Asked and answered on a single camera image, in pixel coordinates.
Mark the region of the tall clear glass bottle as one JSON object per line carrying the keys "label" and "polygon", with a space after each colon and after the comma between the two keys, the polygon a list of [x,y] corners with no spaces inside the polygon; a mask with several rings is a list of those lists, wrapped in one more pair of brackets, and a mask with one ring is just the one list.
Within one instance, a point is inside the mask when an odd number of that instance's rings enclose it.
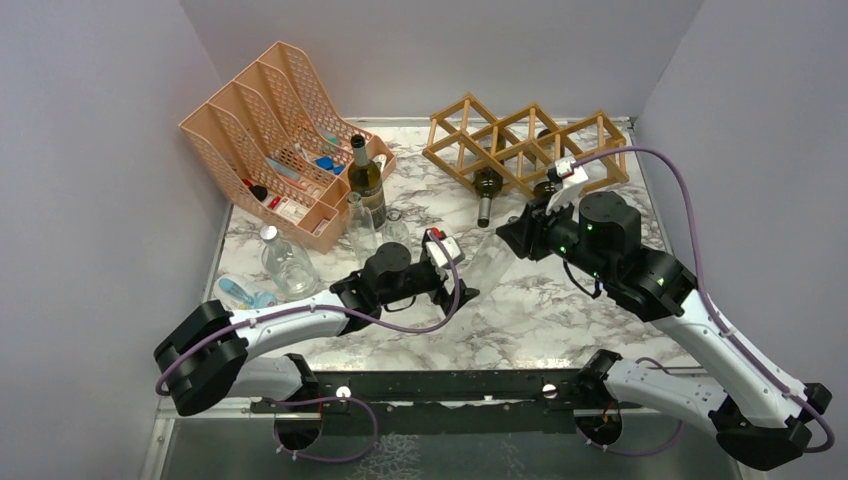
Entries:
{"label": "tall clear glass bottle", "polygon": [[467,287],[478,291],[476,300],[482,300],[501,282],[515,260],[516,256],[510,246],[494,229],[481,242],[463,271],[462,279]]}

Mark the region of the dark labelled wine bottle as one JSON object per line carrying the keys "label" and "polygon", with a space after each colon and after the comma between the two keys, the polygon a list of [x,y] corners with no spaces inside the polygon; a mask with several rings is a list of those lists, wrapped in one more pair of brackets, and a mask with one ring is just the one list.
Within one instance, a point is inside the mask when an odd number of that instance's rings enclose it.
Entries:
{"label": "dark labelled wine bottle", "polygon": [[[495,139],[495,150],[499,151],[506,147],[506,139],[498,133],[495,137],[491,135],[480,141],[480,146],[487,152],[491,151],[492,140]],[[490,166],[483,167],[474,172],[472,185],[476,195],[479,197],[477,226],[487,228],[490,224],[492,202],[503,188],[503,177]]]}

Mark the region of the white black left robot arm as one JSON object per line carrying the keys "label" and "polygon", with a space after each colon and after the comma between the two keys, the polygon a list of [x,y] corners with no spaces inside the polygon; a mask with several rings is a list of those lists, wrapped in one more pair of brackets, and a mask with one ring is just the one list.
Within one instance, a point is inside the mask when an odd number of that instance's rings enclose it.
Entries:
{"label": "white black left robot arm", "polygon": [[245,364],[274,350],[318,338],[340,337],[370,325],[404,332],[382,319],[393,303],[427,296],[450,320],[479,291],[457,266],[465,255],[437,228],[421,240],[418,262],[397,242],[379,246],[364,266],[304,300],[228,310],[219,300],[197,306],[155,349],[155,391],[191,416],[227,397],[244,397],[238,377]]}

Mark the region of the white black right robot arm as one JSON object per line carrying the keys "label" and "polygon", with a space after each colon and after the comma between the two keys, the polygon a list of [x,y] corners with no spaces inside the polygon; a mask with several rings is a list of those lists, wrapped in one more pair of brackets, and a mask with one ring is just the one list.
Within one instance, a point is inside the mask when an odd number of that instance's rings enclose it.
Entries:
{"label": "white black right robot arm", "polygon": [[732,458],[760,471],[809,451],[809,423],[825,412],[831,392],[781,371],[720,320],[683,263],[642,243],[640,213],[621,196],[596,192],[557,211],[533,200],[496,233],[521,259],[557,255],[567,272],[590,275],[618,307],[674,339],[712,377],[699,383],[599,350],[577,376],[585,404],[657,410],[711,434]]}

